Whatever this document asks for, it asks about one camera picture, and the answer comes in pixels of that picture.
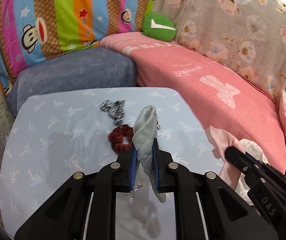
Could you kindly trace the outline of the pink tissue paper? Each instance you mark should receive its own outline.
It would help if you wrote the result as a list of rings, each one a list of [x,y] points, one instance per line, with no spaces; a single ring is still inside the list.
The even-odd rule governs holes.
[[[223,167],[219,172],[219,177],[233,190],[236,190],[241,172],[225,159],[225,150],[230,146],[234,146],[245,154],[245,147],[234,135],[224,129],[210,126],[205,130],[205,134],[210,144],[214,147],[212,153],[215,158],[222,159],[224,162]]]

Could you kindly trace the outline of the green round checkmark cushion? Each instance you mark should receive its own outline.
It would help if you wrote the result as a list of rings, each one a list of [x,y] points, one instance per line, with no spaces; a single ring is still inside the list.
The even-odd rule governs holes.
[[[168,17],[151,12],[144,17],[142,34],[156,40],[171,42],[176,37],[177,30]]]

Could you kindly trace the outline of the grey cloth pouch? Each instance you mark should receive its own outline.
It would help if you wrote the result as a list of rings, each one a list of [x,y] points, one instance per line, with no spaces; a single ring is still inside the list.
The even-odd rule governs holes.
[[[143,108],[133,126],[132,143],[137,151],[138,162],[148,176],[155,196],[161,203],[164,203],[166,194],[159,193],[157,190],[157,179],[153,171],[153,142],[158,135],[157,125],[156,108],[153,105]]]

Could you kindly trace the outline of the pink bow print blanket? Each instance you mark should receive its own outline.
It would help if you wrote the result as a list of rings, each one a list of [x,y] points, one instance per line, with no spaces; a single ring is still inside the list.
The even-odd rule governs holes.
[[[285,137],[275,102],[235,72],[176,42],[139,32],[109,35],[99,44],[136,63],[140,86],[176,90],[204,128],[256,142],[270,165],[286,170]]]

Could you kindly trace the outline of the dark blue plush pillow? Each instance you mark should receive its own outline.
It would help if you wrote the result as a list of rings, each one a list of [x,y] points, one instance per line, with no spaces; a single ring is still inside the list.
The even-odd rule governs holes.
[[[24,69],[6,101],[11,113],[17,116],[30,96],[135,86],[134,61],[108,48],[96,47],[74,51]]]

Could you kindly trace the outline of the dark red velvet scrunchie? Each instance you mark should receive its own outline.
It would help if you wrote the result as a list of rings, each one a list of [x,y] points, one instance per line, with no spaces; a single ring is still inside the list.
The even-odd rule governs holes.
[[[111,148],[116,154],[129,151],[132,145],[132,137],[134,135],[132,127],[124,124],[116,127],[108,135],[108,140],[111,143]]]

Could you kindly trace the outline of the grey floral quilt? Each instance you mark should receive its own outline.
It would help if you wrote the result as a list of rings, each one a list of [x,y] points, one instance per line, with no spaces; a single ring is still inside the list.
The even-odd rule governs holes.
[[[286,92],[286,0],[152,0],[176,41],[278,100]]]

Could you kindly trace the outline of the colourful monkey print quilt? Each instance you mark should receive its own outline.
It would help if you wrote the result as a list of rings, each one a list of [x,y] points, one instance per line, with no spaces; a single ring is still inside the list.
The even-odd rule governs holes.
[[[139,31],[155,0],[0,0],[0,89],[45,60]]]

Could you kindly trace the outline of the white lined trash bin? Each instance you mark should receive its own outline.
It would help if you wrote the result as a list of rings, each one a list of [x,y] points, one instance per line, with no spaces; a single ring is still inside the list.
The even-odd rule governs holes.
[[[241,139],[240,143],[242,146],[244,146],[246,150],[246,155],[252,160],[252,161],[262,161],[263,163],[267,164],[268,159],[265,156],[263,149],[254,141],[248,140],[248,139]],[[240,175],[237,187],[236,187],[236,193],[246,201],[247,204],[250,206],[253,206],[253,202],[248,197],[248,191],[250,190],[250,187],[246,184],[245,176],[244,174]]]

